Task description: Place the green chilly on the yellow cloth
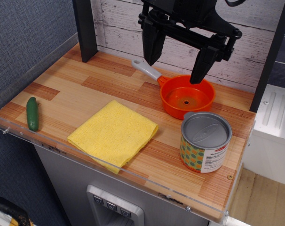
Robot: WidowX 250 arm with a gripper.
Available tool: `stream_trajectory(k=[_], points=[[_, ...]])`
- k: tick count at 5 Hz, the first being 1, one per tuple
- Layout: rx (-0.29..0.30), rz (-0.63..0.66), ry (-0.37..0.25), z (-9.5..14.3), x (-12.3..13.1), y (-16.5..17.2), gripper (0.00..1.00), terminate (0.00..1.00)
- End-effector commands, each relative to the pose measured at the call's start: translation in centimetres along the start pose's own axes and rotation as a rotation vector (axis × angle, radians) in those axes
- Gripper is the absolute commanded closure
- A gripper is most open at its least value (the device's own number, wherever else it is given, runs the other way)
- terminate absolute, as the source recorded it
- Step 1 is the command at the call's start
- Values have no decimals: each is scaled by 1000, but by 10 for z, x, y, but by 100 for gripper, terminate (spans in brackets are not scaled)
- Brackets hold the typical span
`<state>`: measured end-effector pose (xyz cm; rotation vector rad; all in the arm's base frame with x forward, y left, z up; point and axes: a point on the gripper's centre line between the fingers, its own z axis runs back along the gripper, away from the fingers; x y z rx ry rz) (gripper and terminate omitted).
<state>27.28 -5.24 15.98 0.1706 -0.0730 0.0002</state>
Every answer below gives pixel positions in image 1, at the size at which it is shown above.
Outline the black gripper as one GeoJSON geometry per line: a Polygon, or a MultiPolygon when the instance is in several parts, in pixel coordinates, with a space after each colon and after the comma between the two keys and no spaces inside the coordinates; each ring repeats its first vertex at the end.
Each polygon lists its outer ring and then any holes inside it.
{"type": "Polygon", "coordinates": [[[166,36],[200,49],[190,78],[202,82],[215,61],[230,59],[241,31],[216,12],[215,0],[145,0],[138,23],[142,28],[143,57],[158,61],[166,36]]]}

